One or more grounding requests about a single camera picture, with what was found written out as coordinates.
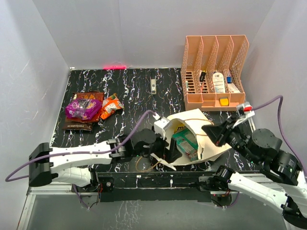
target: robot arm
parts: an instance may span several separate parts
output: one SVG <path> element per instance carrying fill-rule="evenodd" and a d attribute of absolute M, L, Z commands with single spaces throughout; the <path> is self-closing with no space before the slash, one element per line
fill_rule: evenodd
<path fill-rule="evenodd" d="M 128 162 L 133 157 L 139 155 L 146 157 L 152 152 L 161 156 L 167 145 L 167 142 L 163 140 L 160 134 L 154 133 L 150 129 L 143 129 L 134 133 L 117 150 L 106 154 L 97 154 L 111 151 L 118 147 L 124 139 L 125 137 L 119 137 L 93 145 L 74 148 L 50 148 L 48 143 L 42 143 L 32 152 L 29 160 L 46 155 L 49 155 L 49 158 L 38 160 L 29 165 L 29 186 L 39 187 L 51 182 L 65 182 L 79 187 L 85 187 L 89 184 L 96 186 L 98 178 L 95 170 L 78 167 L 91 164 Z"/>
<path fill-rule="evenodd" d="M 248 113 L 253 112 L 250 108 L 249 104 L 243 104 L 238 112 L 248 118 Z M 219 188 L 222 184 L 224 188 L 248 194 L 282 213 L 289 223 L 307 229 L 307 185 L 301 163 L 294 155 L 280 149 L 282 140 L 270 130 L 257 129 L 251 136 L 245 135 L 237 126 L 238 120 L 231 117 L 219 126 L 203 126 L 202 129 L 216 146 L 228 143 L 250 162 L 262 165 L 260 172 L 286 193 L 264 187 L 225 166 L 220 166 L 205 186 Z"/>

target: gray wall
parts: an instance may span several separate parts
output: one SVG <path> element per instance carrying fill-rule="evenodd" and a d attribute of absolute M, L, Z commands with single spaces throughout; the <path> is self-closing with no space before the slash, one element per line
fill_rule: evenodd
<path fill-rule="evenodd" d="M 274 0 L 33 0 L 65 61 L 180 67 L 185 36 L 245 34 L 253 41 Z"/>
<path fill-rule="evenodd" d="M 284 96 L 282 124 L 295 150 L 306 155 L 307 1 L 275 1 L 249 49 L 242 73 L 247 98 L 260 105 L 278 94 Z M 266 127 L 281 138 L 277 124 L 278 102 L 258 110 L 256 127 Z"/>
<path fill-rule="evenodd" d="M 50 141 L 68 72 L 33 2 L 0 0 L 1 229 L 16 229 L 28 188 L 27 179 L 4 178 Z"/>
<path fill-rule="evenodd" d="M 77 196 L 37 196 L 28 230 L 286 230 L 271 207 L 247 195 L 223 211 L 196 201 L 100 203 L 87 212 Z"/>

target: plastic wrapper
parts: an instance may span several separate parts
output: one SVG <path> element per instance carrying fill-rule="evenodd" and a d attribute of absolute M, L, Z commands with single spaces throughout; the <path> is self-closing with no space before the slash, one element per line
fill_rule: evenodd
<path fill-rule="evenodd" d="M 104 100 L 104 93 L 103 92 L 76 92 L 76 93 L 73 94 L 72 100 L 77 99 L 77 98 L 97 99 L 102 103 L 103 100 Z M 79 118 L 76 118 L 76 117 L 73 117 L 73 118 L 67 118 L 66 117 L 65 122 L 75 121 L 75 122 L 80 122 L 80 123 L 95 123 L 95 122 L 99 121 L 102 111 L 103 111 L 103 109 L 101 107 L 100 110 L 90 120 L 82 120 L 82 119 L 79 119 Z"/>
<path fill-rule="evenodd" d="M 198 160 L 198 144 L 194 134 L 188 129 L 183 128 L 173 136 L 177 142 L 177 149 L 182 154 L 186 154 L 191 161 Z"/>
<path fill-rule="evenodd" d="M 80 123 L 74 121 L 65 121 L 65 124 L 62 128 L 63 130 L 87 130 L 92 131 L 93 124 L 92 123 Z"/>
<path fill-rule="evenodd" d="M 105 120 L 109 116 L 114 114 L 115 111 L 117 111 L 118 109 L 123 109 L 123 108 L 124 108 L 123 104 L 119 101 L 119 99 L 117 98 L 117 94 L 115 93 L 109 96 L 108 98 L 106 98 L 104 102 L 102 103 L 103 111 L 100 117 L 103 120 Z"/>
<path fill-rule="evenodd" d="M 91 120 L 101 106 L 102 103 L 99 100 L 77 98 L 65 108 L 65 114 L 67 118 L 76 117 L 81 120 Z"/>

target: snack bag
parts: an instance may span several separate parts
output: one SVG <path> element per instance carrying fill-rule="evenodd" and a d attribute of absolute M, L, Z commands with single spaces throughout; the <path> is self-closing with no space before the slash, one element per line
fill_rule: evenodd
<path fill-rule="evenodd" d="M 67 118 L 77 117 L 81 120 L 91 120 L 101 106 L 102 103 L 99 100 L 77 98 L 65 108 L 65 114 Z"/>
<path fill-rule="evenodd" d="M 101 103 L 104 101 L 104 93 L 103 92 L 76 92 L 73 94 L 72 99 L 84 98 L 84 99 L 97 99 Z M 99 121 L 100 115 L 102 113 L 102 107 L 96 113 L 91 120 L 82 120 L 76 117 L 73 118 L 65 118 L 65 122 L 75 121 L 80 123 L 95 123 Z"/>
<path fill-rule="evenodd" d="M 93 124 L 92 123 L 80 123 L 75 121 L 65 121 L 63 130 L 87 130 L 92 131 Z"/>
<path fill-rule="evenodd" d="M 124 106 L 122 103 L 120 103 L 119 99 L 116 96 L 117 94 L 113 94 L 106 98 L 104 102 L 102 103 L 102 114 L 100 115 L 100 118 L 105 120 L 109 116 L 115 113 L 116 110 L 118 109 L 123 109 Z"/>

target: orange desk organizer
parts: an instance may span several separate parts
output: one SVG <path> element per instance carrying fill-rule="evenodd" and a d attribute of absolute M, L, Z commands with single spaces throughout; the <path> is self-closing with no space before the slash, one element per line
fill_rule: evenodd
<path fill-rule="evenodd" d="M 235 111 L 244 103 L 245 93 L 241 84 L 241 71 L 248 52 L 245 35 L 187 36 L 181 66 L 181 81 L 186 110 Z M 200 82 L 200 70 L 206 72 Z M 212 76 L 214 70 L 222 73 L 226 93 L 215 93 Z M 227 85 L 230 70 L 233 84 L 240 93 L 231 93 Z M 220 106 L 219 99 L 227 97 L 228 106 Z"/>

